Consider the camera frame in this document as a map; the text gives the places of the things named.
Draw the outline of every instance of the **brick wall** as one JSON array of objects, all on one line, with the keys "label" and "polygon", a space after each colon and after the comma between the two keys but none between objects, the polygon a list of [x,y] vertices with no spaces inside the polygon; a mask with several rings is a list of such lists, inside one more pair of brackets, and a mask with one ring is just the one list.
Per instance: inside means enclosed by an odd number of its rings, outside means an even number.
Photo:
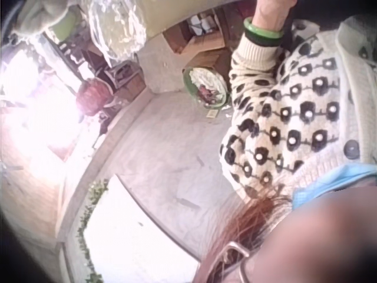
[{"label": "brick wall", "polygon": [[8,172],[11,184],[2,179],[1,208],[24,237],[53,241],[63,163],[47,148],[38,148],[11,116],[1,118],[1,159],[7,166],[24,167]]}]

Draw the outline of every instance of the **eyeglass frame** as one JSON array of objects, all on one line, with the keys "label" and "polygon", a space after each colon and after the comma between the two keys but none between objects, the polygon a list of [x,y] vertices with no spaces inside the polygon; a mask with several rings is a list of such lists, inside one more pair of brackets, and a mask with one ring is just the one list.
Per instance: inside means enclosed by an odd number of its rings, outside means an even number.
[{"label": "eyeglass frame", "polygon": [[[248,278],[247,278],[247,275],[246,275],[246,271],[245,271],[245,264],[246,264],[246,261],[247,259],[250,258],[251,256],[251,251],[249,249],[247,249],[245,246],[241,245],[240,243],[237,243],[237,242],[234,242],[234,241],[231,241],[229,242],[226,246],[224,246],[224,248],[217,254],[217,256],[215,257],[213,263],[211,264],[210,266],[210,272],[209,272],[209,275],[212,274],[212,272],[215,270],[215,268],[218,266],[219,263],[221,263],[221,261],[225,262],[228,261],[229,259],[227,258],[228,257],[228,254],[229,254],[229,251],[236,251],[240,254],[243,255],[243,259],[241,259],[240,262],[238,262],[239,264],[239,277],[241,279],[241,282],[242,283],[252,283]],[[226,272],[227,270],[223,271],[222,272],[222,276],[224,276],[224,274],[227,274],[228,272]]]}]

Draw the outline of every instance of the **wrist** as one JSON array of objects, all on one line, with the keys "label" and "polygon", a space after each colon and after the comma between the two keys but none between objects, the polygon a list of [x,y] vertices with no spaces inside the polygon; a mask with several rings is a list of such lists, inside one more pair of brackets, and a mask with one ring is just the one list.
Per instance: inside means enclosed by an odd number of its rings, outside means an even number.
[{"label": "wrist", "polygon": [[283,29],[288,13],[289,8],[285,6],[269,8],[257,5],[252,24],[261,29],[280,32]]}]

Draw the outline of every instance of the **plastic bag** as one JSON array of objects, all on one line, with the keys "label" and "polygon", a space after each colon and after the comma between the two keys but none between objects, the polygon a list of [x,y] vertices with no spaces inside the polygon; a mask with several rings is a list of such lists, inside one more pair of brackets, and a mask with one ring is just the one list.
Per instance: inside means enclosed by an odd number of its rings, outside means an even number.
[{"label": "plastic bag", "polygon": [[93,43],[110,67],[132,58],[147,40],[137,0],[91,0],[88,19]]}]

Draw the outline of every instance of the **woman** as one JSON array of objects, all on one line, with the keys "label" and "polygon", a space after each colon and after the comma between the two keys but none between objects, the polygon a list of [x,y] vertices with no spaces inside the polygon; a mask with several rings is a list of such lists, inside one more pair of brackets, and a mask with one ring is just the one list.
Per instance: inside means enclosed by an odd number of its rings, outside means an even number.
[{"label": "woman", "polygon": [[258,0],[233,54],[220,159],[247,205],[196,283],[377,282],[376,18],[295,22],[299,45],[279,62],[295,4]]}]

